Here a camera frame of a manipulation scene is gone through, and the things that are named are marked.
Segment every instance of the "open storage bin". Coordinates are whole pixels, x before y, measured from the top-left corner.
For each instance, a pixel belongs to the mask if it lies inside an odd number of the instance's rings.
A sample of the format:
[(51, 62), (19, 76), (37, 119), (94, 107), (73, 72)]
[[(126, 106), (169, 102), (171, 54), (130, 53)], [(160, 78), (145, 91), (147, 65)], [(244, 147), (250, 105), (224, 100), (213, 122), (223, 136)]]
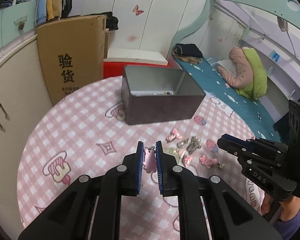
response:
[(205, 95), (184, 70), (124, 67), (121, 97), (129, 125), (191, 119)]

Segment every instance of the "person's hand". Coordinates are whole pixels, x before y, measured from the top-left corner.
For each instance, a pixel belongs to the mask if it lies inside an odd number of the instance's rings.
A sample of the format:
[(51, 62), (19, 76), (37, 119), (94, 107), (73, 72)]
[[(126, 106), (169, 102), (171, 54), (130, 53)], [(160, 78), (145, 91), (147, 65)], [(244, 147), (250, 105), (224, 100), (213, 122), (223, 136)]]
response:
[[(270, 199), (271, 197), (265, 193), (265, 198), (263, 199), (262, 205), (261, 205), (261, 214), (264, 215), (270, 211)], [(280, 219), (282, 221), (289, 221), (293, 219), (296, 214), (298, 214), (300, 210), (300, 198), (295, 196), (290, 196), (288, 199), (286, 199), (283, 202), (280, 202), (283, 210), (280, 214)]]

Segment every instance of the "tablecloth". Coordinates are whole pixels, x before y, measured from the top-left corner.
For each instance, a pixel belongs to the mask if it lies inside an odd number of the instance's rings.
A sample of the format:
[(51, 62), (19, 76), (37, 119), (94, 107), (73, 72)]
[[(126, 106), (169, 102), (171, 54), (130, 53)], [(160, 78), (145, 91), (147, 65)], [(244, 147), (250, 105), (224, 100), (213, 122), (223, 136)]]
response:
[[(121, 82), (122, 77), (108, 78), (77, 90), (35, 127), (18, 168), (18, 205), (24, 227), (80, 175), (100, 176), (121, 164), (125, 155), (136, 151), (138, 141), (150, 147), (161, 140), (163, 148), (176, 148), (179, 140), (165, 141), (173, 128), (183, 138), (198, 136), (202, 141), (189, 167), (195, 175), (220, 176), (259, 210), (263, 192), (241, 174), (235, 156), (214, 144), (224, 133), (244, 140), (254, 136), (228, 105), (208, 93), (190, 120), (129, 126), (124, 121)], [(203, 154), (217, 158), (225, 168), (201, 165)], [(144, 171), (141, 184), (139, 196), (122, 197), (120, 239), (179, 239), (177, 198), (160, 195), (156, 173)]]

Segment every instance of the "blue bed sheet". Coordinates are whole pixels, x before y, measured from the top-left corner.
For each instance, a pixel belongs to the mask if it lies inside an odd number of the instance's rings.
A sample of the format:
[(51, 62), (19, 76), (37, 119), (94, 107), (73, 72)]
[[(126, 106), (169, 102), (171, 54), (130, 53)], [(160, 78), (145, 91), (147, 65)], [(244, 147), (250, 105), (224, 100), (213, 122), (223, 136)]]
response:
[(209, 92), (232, 108), (250, 127), (256, 137), (280, 142), (280, 136), (273, 129), (274, 121), (265, 107), (258, 101), (242, 97), (231, 88), (215, 70), (217, 61), (205, 58), (201, 63), (176, 60), (178, 64), (198, 83), (202, 90)]

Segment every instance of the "red butterfly decal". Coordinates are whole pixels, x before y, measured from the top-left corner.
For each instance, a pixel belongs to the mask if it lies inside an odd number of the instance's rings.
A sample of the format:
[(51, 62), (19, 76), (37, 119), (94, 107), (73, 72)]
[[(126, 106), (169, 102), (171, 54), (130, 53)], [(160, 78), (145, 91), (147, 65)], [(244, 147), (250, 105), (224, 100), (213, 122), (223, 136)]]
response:
[(144, 11), (139, 10), (139, 6), (138, 5), (135, 6), (135, 8), (132, 10), (132, 12), (135, 13), (136, 16), (144, 13)]

